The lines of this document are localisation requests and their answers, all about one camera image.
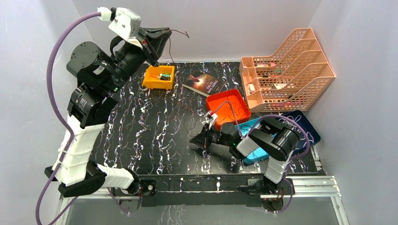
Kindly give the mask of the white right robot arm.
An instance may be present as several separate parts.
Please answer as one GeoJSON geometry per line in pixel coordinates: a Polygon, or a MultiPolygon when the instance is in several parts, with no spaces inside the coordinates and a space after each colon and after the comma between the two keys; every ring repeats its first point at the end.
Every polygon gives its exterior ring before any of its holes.
{"type": "Polygon", "coordinates": [[[277,194],[283,188],[285,169],[300,141],[299,133],[273,118],[261,119],[259,124],[243,135],[240,127],[232,122],[223,124],[220,130],[206,123],[189,142],[204,149],[213,143],[227,146],[238,159],[249,156],[258,148],[263,149],[268,154],[268,167],[262,187],[256,191],[277,194]]]}

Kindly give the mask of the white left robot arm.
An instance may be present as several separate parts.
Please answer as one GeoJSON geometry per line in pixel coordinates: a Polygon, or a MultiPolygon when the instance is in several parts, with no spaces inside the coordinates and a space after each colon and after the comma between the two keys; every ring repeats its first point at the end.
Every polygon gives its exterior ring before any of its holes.
{"type": "Polygon", "coordinates": [[[118,51],[106,54],[94,42],[79,44],[72,52],[67,70],[77,79],[68,105],[69,130],[59,151],[59,159],[45,169],[47,177],[59,182],[64,197],[90,195],[100,188],[119,188],[129,195],[141,190],[139,176],[128,168],[112,168],[90,160],[95,141],[111,111],[118,92],[145,62],[158,66],[172,31],[140,28],[142,48],[124,42],[118,51]]]}

